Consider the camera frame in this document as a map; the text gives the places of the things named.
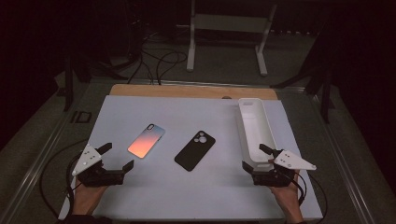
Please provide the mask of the orange blue gradient phone case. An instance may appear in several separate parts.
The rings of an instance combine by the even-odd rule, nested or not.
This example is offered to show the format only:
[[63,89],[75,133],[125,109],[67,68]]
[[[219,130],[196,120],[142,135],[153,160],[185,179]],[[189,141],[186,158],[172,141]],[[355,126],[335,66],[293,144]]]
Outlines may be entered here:
[[143,159],[165,134],[165,129],[150,123],[128,147],[128,151]]

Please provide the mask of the person's left hand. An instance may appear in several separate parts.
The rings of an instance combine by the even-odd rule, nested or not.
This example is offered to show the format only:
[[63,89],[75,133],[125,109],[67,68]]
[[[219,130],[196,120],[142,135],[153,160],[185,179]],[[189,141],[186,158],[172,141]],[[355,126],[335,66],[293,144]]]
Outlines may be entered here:
[[73,215],[91,215],[106,191],[103,187],[85,187],[79,180],[76,182]]

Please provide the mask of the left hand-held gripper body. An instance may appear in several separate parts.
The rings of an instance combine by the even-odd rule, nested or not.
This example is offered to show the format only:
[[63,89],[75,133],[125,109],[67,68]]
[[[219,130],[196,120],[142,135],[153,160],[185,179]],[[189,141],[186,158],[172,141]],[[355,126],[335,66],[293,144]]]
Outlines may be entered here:
[[85,187],[103,187],[121,185],[125,173],[122,170],[107,170],[103,167],[102,156],[97,148],[88,144],[79,156],[78,162],[72,171]]

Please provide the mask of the black phone case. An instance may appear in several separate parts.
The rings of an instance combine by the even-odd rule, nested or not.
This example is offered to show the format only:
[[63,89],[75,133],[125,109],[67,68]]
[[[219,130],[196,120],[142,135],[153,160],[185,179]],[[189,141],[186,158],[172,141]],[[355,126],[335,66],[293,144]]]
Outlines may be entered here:
[[204,131],[199,131],[175,156],[174,161],[191,172],[205,154],[216,143],[216,139]]

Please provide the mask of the person's right hand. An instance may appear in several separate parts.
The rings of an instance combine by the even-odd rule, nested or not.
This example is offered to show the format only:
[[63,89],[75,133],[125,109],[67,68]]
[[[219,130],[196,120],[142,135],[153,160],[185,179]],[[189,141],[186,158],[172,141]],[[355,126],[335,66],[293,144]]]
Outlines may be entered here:
[[287,224],[302,224],[304,218],[298,201],[298,187],[290,183],[287,187],[270,187],[277,204],[285,215]]

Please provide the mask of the black stand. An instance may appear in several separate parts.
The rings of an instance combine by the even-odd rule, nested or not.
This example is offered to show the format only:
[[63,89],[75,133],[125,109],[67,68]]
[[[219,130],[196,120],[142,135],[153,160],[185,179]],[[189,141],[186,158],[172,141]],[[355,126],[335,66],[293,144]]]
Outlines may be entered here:
[[337,51],[337,38],[332,32],[323,28],[318,34],[311,50],[309,50],[297,75],[271,85],[273,89],[284,89],[297,81],[309,77],[304,87],[308,95],[316,95],[321,91],[320,115],[329,123],[330,91],[332,81],[332,66]]
[[64,111],[68,111],[74,101],[74,76],[77,76],[82,82],[89,82],[92,78],[89,72],[90,68],[116,80],[127,80],[127,77],[118,75],[114,70],[81,51],[69,49],[64,57],[64,86],[57,92],[58,95],[65,98]]

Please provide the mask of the white plastic bin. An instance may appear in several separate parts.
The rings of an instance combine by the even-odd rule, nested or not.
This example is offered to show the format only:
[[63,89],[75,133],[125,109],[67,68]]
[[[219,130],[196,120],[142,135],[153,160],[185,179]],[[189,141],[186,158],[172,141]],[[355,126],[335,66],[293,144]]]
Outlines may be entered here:
[[237,126],[242,148],[243,161],[254,171],[268,172],[273,165],[268,161],[273,155],[260,150],[260,144],[270,149],[276,147],[272,131],[266,116],[264,103],[257,98],[238,100]]

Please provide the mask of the white metal stand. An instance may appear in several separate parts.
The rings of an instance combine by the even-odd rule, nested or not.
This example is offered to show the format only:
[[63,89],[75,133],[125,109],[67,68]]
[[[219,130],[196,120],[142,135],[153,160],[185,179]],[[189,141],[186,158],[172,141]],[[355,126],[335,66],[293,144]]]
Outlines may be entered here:
[[243,32],[255,33],[262,35],[262,41],[255,47],[255,54],[259,66],[260,74],[263,77],[268,75],[266,63],[264,60],[263,50],[266,45],[267,38],[270,34],[274,16],[276,14],[277,4],[272,4],[266,17],[244,17],[229,15],[211,15],[196,12],[196,0],[191,0],[190,15],[190,45],[187,56],[187,71],[194,70],[195,63],[195,31],[211,30],[226,32]]

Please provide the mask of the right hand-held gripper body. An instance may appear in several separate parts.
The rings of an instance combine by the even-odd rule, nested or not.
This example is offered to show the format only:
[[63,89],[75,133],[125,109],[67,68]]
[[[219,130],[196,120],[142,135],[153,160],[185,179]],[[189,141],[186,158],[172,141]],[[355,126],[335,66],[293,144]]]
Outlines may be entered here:
[[275,153],[269,171],[252,171],[252,179],[255,185],[283,188],[294,181],[297,171],[315,171],[317,166],[306,161],[300,156],[288,150],[278,150]]

